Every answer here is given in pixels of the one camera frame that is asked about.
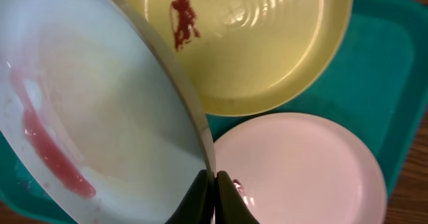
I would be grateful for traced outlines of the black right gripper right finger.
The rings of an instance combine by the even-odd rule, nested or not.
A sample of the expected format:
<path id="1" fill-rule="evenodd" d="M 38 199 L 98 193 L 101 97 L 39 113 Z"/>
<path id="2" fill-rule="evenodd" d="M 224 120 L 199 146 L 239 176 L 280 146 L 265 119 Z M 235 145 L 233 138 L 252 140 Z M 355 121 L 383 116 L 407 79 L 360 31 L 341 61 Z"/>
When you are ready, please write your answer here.
<path id="1" fill-rule="evenodd" d="M 225 171 L 217 173 L 214 191 L 216 224 L 259 224 Z"/>

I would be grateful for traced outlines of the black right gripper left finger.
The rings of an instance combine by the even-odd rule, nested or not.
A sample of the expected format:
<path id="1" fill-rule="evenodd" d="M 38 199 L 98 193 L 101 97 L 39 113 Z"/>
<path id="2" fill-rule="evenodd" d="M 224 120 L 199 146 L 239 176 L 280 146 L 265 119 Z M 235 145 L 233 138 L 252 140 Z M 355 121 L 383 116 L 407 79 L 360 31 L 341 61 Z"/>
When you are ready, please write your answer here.
<path id="1" fill-rule="evenodd" d="M 201 170 L 165 224 L 211 224 L 213 211 L 213 185 L 208 172 Z"/>

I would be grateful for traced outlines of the light blue plate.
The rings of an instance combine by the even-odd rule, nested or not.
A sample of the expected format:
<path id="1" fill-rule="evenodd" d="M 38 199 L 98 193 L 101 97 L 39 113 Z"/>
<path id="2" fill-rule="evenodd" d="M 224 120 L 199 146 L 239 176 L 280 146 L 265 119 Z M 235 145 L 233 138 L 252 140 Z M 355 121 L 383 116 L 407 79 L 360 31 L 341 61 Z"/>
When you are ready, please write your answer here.
<path id="1" fill-rule="evenodd" d="M 1 132 L 77 223 L 165 224 L 214 180 L 195 91 L 125 0 L 1 0 Z"/>

